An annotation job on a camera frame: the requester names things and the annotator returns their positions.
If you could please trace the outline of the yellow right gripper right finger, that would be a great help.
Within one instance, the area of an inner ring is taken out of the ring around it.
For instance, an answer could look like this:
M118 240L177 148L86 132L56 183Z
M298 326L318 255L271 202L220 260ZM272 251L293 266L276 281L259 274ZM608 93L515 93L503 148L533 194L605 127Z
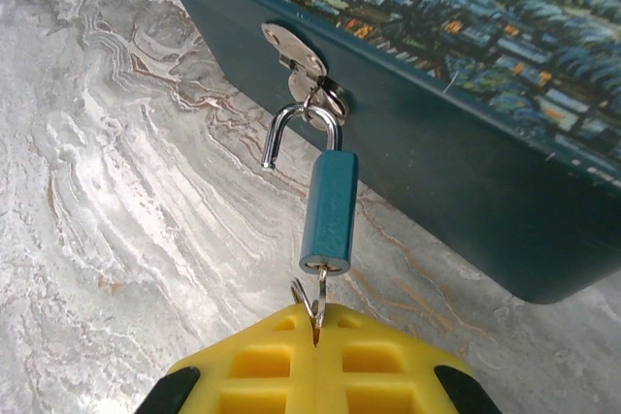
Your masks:
M315 347L317 413L499 413L461 359L340 304Z

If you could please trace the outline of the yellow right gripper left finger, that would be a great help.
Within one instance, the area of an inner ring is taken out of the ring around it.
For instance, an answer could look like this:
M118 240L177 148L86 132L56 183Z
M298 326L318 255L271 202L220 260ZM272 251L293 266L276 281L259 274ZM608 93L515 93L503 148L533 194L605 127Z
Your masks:
M313 332L301 304L174 363L140 413L312 413Z

